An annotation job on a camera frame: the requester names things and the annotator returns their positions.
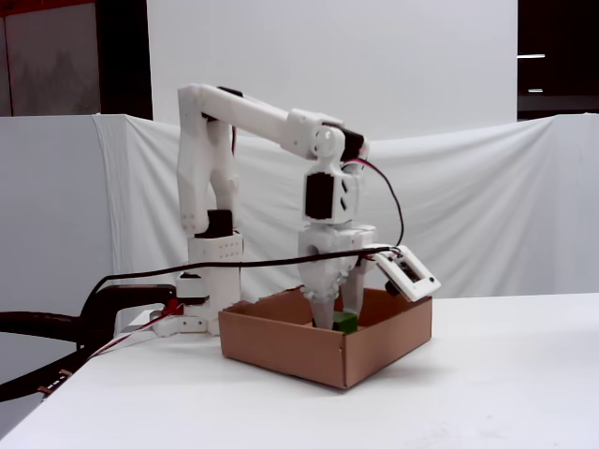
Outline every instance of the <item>wire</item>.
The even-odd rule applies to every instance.
[[[235,154],[235,144],[237,143],[237,128],[231,126],[231,151]]]
[[[166,315],[162,315],[159,316],[157,318],[154,318],[152,321],[149,321],[148,323],[146,323],[145,325],[135,329],[132,332],[129,332],[128,334],[124,334],[122,337],[119,337],[116,340],[113,341],[109,341],[108,343],[106,343],[104,346],[102,346],[101,348],[97,349],[95,352],[93,352],[89,357],[87,357],[87,360],[89,361],[90,359],[106,352],[108,349],[110,349],[113,346],[116,346],[117,344],[119,344],[121,341],[125,341],[127,340],[129,337],[131,337],[133,334],[135,334],[136,332],[140,332],[141,330],[145,330],[149,327],[152,327],[153,325],[155,325],[156,323],[158,323],[159,321],[164,320],[165,318],[169,317],[170,315],[172,315],[174,312],[176,312],[183,304],[179,304],[177,306],[177,309],[175,309],[174,311],[171,311],[170,313],[167,313]]]
[[[364,159],[360,159],[359,157],[357,157],[355,159],[350,159],[345,162],[345,166],[348,164],[362,164],[366,167],[369,167],[369,168],[373,169],[376,173],[381,175],[381,177],[387,183],[389,191],[391,192],[391,195],[393,196],[393,200],[395,201],[395,205],[397,206],[397,211],[400,214],[400,223],[402,224],[402,232],[400,233],[400,237],[398,238],[397,243],[395,244],[395,246],[400,246],[400,244],[402,243],[402,240],[403,240],[403,230],[404,230],[403,213],[402,213],[402,206],[400,205],[400,200],[397,199],[397,196],[395,195],[395,191],[393,190],[393,186],[391,185],[391,182],[389,181],[387,176],[385,176],[385,173],[383,173],[378,167],[376,167],[374,164],[372,164]]]
[[[118,281],[121,279],[136,279],[136,278],[150,278],[152,276],[160,276],[162,274],[176,273],[179,271],[186,271],[189,269],[197,268],[262,268],[262,267],[280,267],[283,265],[296,265],[305,264],[307,262],[315,262],[317,260],[337,259],[340,257],[351,257],[354,255],[368,255],[381,253],[383,251],[390,251],[393,248],[390,246],[381,246],[379,248],[367,248],[364,250],[351,250],[351,251],[339,251],[337,253],[325,253],[306,255],[303,257],[294,257],[291,259],[275,259],[275,260],[263,260],[257,262],[199,262],[197,264],[179,265],[178,267],[157,269],[155,271],[141,271],[138,273],[125,273],[125,274],[111,274],[103,277],[98,282],[90,296],[87,297],[89,300],[97,291],[108,281]]]

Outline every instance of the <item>white wall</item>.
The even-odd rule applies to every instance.
[[[106,174],[94,120],[0,118],[0,311],[79,315],[112,273]],[[0,333],[0,384],[75,343]],[[40,394],[0,403],[0,438]]]
[[[148,0],[154,119],[224,85],[374,138],[516,120],[517,0]]]

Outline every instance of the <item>black cable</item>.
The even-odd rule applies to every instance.
[[[377,166],[375,166],[373,163],[368,162],[364,159],[360,159],[359,157],[357,157],[355,159],[350,159],[349,161],[347,161],[345,163],[345,166],[347,164],[355,164],[355,163],[362,164],[366,167],[373,169],[376,173],[381,175],[381,177],[387,183],[389,191],[391,192],[391,195],[393,196],[393,200],[395,201],[395,205],[397,206],[397,211],[400,214],[400,223],[402,224],[402,232],[400,233],[400,237],[398,238],[397,243],[395,244],[395,246],[400,246],[400,244],[402,243],[402,240],[403,240],[403,230],[404,230],[404,228],[403,228],[403,213],[402,213],[402,206],[400,205],[400,200],[397,199],[397,196],[395,195],[395,191],[393,190],[393,186],[391,185],[391,182],[389,181],[387,176],[385,176],[385,173],[383,173]]]
[[[379,248],[367,248],[365,250],[351,250],[351,251],[339,251],[337,253],[326,253],[326,254],[315,254],[306,255],[304,257],[294,257],[291,259],[276,259],[276,260],[262,260],[257,262],[200,262],[197,264],[180,265],[178,267],[157,269],[154,271],[142,271],[138,273],[126,273],[126,274],[111,274],[105,276],[98,282],[90,296],[87,297],[89,300],[97,291],[108,281],[118,281],[121,279],[136,279],[136,278],[149,278],[152,276],[160,276],[161,274],[176,273],[178,271],[186,271],[188,269],[197,268],[260,268],[260,267],[280,267],[282,265],[296,265],[305,264],[307,262],[315,262],[317,260],[336,259],[339,257],[350,257],[353,255],[368,255],[381,253],[383,251],[389,251],[393,248],[389,246],[382,246]]]
[[[231,151],[235,155],[235,144],[237,143],[237,128],[231,126]]]

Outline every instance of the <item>white curtain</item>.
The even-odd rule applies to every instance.
[[[115,272],[181,264],[178,127],[125,116],[96,116],[95,122],[109,180]],[[599,291],[596,115],[375,141],[371,149],[370,161],[387,174],[402,203],[403,243],[443,284],[438,297]],[[238,139],[236,157],[245,259],[296,255],[310,163],[246,137]],[[375,225],[379,242],[394,243],[400,227],[387,186],[372,172],[365,178],[357,220]],[[293,266],[242,273],[250,300],[299,283]]]

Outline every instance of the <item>ceiling light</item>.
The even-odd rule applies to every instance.
[[[518,59],[541,59],[544,58],[545,54],[536,53],[536,54],[519,54]]]

